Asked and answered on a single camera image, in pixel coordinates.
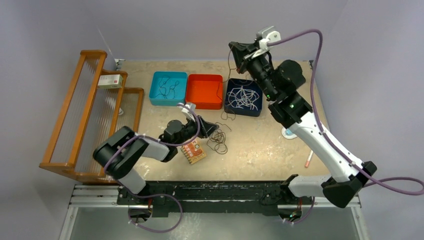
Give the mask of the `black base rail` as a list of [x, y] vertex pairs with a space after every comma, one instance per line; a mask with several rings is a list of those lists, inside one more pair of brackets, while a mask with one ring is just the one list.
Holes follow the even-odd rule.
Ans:
[[[295, 197], [285, 180], [259, 181], [148, 181], [150, 195], [130, 193], [119, 187], [118, 203], [146, 203], [147, 214], [164, 218], [170, 213], [262, 214], [289, 217], [302, 214], [309, 206], [310, 196]], [[253, 203], [179, 203], [179, 200], [253, 200]], [[298, 203], [296, 208], [278, 208], [277, 204]]]

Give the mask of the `wooden rack shelf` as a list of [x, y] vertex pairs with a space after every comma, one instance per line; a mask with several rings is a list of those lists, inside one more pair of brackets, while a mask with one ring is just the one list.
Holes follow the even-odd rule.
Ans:
[[81, 50], [47, 148], [39, 167], [83, 184], [111, 185], [93, 159], [94, 150], [127, 125], [137, 131], [141, 118], [144, 90], [126, 87], [99, 88], [101, 76], [125, 71], [106, 70], [104, 50]]

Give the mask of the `pink white pen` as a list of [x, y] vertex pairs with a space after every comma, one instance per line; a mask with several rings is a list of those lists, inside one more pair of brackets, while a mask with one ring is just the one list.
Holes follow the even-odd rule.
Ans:
[[310, 161], [311, 161], [311, 159], [312, 159], [312, 157], [313, 157], [313, 154], [314, 154], [314, 152], [311, 150], [311, 151], [309, 152], [308, 157], [307, 157], [307, 159], [306, 159], [306, 162], [305, 162], [305, 164], [304, 164], [304, 167], [305, 167], [305, 168], [308, 168], [308, 167], [309, 167], [309, 165], [310, 165]]

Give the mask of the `aluminium frame rail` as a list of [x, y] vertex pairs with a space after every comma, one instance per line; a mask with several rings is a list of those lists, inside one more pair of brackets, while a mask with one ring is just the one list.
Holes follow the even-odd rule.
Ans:
[[[73, 207], [134, 207], [141, 209], [148, 209], [148, 200], [146, 203], [133, 203], [130, 198], [128, 203], [118, 203], [120, 193], [119, 188], [115, 186], [90, 186], [90, 185], [76, 185], [73, 189], [72, 196], [69, 202], [70, 206]], [[223, 199], [223, 200], [178, 200], [181, 205], [183, 204], [245, 204], [253, 203], [254, 200], [243, 200], [243, 199]], [[319, 208], [331, 208], [336, 207], [323, 197], [315, 198], [315, 206]], [[284, 203], [277, 204], [280, 209], [295, 209], [298, 203]], [[361, 208], [361, 201], [358, 196], [354, 197], [353, 200], [347, 205], [347, 208]]]

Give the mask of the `dark blue plastic bin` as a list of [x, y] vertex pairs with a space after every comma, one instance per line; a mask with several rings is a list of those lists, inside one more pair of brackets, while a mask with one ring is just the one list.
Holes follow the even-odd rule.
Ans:
[[230, 78], [227, 82], [224, 112], [259, 117], [263, 106], [263, 91], [253, 80]]

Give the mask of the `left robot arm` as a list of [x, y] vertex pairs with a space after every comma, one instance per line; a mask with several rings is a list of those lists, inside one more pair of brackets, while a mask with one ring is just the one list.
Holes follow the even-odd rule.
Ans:
[[217, 124], [205, 121], [201, 116], [197, 118], [200, 130], [195, 118], [188, 118], [185, 124], [171, 120], [158, 139], [137, 135], [128, 126], [123, 126], [98, 146], [92, 157], [107, 175], [130, 191], [132, 201], [142, 205], [148, 201], [151, 192], [149, 184], [135, 170], [135, 164], [141, 157], [167, 163], [178, 153], [178, 147], [186, 145], [187, 141], [206, 139], [219, 129]]

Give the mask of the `teal plastic bin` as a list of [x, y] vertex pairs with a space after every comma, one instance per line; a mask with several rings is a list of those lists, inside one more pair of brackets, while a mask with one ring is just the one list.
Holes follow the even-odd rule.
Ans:
[[149, 100], [153, 106], [175, 107], [185, 103], [188, 74], [182, 71], [156, 71], [153, 74]]

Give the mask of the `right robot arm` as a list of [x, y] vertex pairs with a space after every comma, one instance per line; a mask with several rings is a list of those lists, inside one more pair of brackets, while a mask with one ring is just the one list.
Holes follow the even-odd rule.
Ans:
[[231, 41], [228, 46], [237, 72], [250, 74], [266, 96], [272, 117], [306, 143], [330, 172], [322, 176], [290, 176], [282, 184], [282, 200], [292, 204], [300, 197], [325, 197], [336, 207], [345, 208], [367, 183], [365, 174], [373, 175], [377, 166], [357, 157], [348, 163], [343, 157], [348, 150], [315, 119], [312, 106], [297, 91], [306, 79], [296, 61], [285, 60], [274, 68], [266, 59], [267, 53], [254, 56], [259, 49], [256, 43]]

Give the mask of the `white red small box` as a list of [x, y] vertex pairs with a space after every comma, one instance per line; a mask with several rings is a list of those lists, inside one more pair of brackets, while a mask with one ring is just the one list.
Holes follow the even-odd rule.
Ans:
[[123, 85], [123, 77], [120, 74], [101, 75], [97, 87], [99, 89], [118, 89]]

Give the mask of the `orange plastic bin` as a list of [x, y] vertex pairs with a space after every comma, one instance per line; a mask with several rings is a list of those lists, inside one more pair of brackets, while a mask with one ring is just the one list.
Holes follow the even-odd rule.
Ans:
[[220, 110], [223, 105], [223, 77], [219, 74], [190, 74], [185, 101], [200, 110]]

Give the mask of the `blue packaged tool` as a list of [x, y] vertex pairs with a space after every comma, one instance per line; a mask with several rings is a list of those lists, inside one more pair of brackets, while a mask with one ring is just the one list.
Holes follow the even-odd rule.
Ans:
[[292, 140], [298, 137], [296, 134], [290, 131], [290, 129], [286, 129], [284, 127], [281, 129], [281, 135], [287, 140]]

